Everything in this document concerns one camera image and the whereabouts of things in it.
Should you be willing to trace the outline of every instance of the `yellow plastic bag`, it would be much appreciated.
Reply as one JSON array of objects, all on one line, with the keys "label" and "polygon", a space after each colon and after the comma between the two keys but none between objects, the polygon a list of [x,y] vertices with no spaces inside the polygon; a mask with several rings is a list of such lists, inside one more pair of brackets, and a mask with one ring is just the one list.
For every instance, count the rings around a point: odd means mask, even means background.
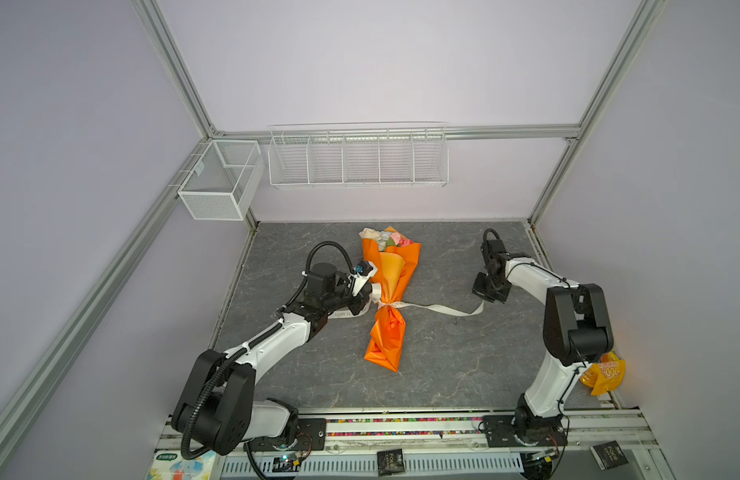
[{"label": "yellow plastic bag", "polygon": [[610,352],[602,355],[600,363],[594,363],[590,369],[586,370],[586,373],[580,377],[580,381],[594,389],[591,395],[602,395],[617,389],[624,380],[625,373],[626,361]]}]

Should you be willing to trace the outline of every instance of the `marble surface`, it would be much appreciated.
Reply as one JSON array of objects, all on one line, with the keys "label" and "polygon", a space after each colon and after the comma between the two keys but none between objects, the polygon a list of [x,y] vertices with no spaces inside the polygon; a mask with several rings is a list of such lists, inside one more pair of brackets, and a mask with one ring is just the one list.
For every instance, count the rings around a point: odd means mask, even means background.
[{"label": "marble surface", "polygon": [[[498,231],[509,251],[533,254],[520,222],[393,223],[422,243],[421,259],[404,301],[441,303],[471,312],[480,299],[471,293],[483,271],[482,232]],[[275,321],[274,312],[301,281],[311,248],[323,240],[342,244],[356,262],[358,233],[387,223],[260,225],[242,270],[216,349],[249,340]],[[345,270],[336,249],[320,249],[314,263]],[[513,409],[543,361],[543,306],[520,288],[505,304],[485,302],[477,316],[456,318],[429,310],[401,310],[407,322],[399,373],[364,360],[375,305],[356,319],[334,319],[310,342],[293,350],[259,380],[256,399],[274,397],[300,408],[326,407],[492,407]],[[579,383],[567,408],[598,408]]]}]

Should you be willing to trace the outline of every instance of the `white wire basket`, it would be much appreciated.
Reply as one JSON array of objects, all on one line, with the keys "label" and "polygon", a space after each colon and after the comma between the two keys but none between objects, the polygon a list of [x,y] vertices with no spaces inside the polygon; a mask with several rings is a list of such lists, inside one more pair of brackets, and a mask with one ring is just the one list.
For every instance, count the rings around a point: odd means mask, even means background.
[{"label": "white wire basket", "polygon": [[211,140],[178,190],[196,220],[243,220],[265,163],[254,140]]},{"label": "white wire basket", "polygon": [[271,127],[277,188],[442,186],[448,173],[444,124]]}]

